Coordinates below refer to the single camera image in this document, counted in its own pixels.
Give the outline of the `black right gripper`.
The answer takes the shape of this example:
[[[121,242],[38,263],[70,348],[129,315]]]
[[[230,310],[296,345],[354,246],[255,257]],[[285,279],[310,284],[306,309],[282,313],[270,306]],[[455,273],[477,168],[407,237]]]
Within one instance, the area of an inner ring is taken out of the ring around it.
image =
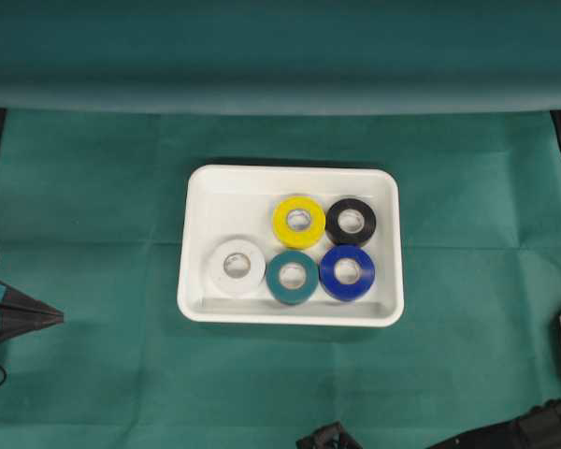
[[[295,442],[297,449],[362,449],[340,422],[322,426]]]

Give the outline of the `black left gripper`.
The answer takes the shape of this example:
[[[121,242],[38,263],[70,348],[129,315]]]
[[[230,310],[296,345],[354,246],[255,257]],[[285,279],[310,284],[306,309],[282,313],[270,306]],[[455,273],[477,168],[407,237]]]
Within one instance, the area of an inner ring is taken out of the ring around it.
[[[0,310],[28,311],[41,314],[63,314],[52,306],[33,299],[16,288],[0,281]],[[13,319],[0,315],[0,343],[20,335],[62,324],[63,316],[39,315],[31,320]]]

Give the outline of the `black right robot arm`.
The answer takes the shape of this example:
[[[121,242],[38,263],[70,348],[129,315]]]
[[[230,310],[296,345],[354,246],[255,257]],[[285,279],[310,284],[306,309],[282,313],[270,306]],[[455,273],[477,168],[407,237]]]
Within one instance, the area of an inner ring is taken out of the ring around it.
[[[295,442],[297,448],[360,448],[340,422],[320,427]],[[434,445],[457,448],[561,448],[561,399],[552,399],[509,421],[478,427]]]

